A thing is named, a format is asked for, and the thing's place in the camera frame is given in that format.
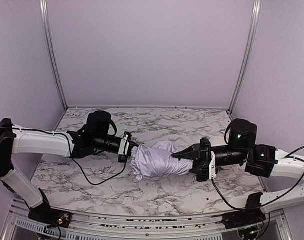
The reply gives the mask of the lilac folding umbrella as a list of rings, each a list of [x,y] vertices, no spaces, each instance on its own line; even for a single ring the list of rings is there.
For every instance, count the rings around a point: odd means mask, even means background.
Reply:
[[[135,180],[139,182],[167,175],[188,174],[193,161],[172,157],[177,152],[171,141],[159,141],[151,147],[143,144],[133,147],[130,166]]]

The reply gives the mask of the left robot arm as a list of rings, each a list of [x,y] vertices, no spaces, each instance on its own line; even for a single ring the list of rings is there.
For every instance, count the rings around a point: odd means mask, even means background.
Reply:
[[[53,209],[45,193],[16,168],[12,155],[47,154],[76,161],[107,152],[116,154],[118,162],[126,164],[137,144],[132,141],[131,133],[125,132],[122,137],[117,137],[109,134],[110,128],[117,129],[111,114],[102,110],[89,114],[86,124],[78,131],[62,133],[26,129],[4,118],[0,122],[0,181],[25,201],[29,219],[52,228],[67,228],[71,213]]]

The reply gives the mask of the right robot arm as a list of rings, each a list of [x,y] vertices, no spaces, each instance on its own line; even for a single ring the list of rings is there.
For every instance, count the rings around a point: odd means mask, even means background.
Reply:
[[[213,181],[216,169],[231,165],[244,166],[244,171],[257,177],[287,177],[296,179],[293,187],[275,192],[249,195],[239,207],[225,204],[232,212],[222,215],[225,229],[240,228],[264,221],[265,215],[282,208],[304,204],[304,159],[274,146],[256,144],[257,126],[236,118],[226,128],[225,145],[211,146],[205,137],[183,151],[172,154],[179,160],[193,161],[192,172],[198,182]]]

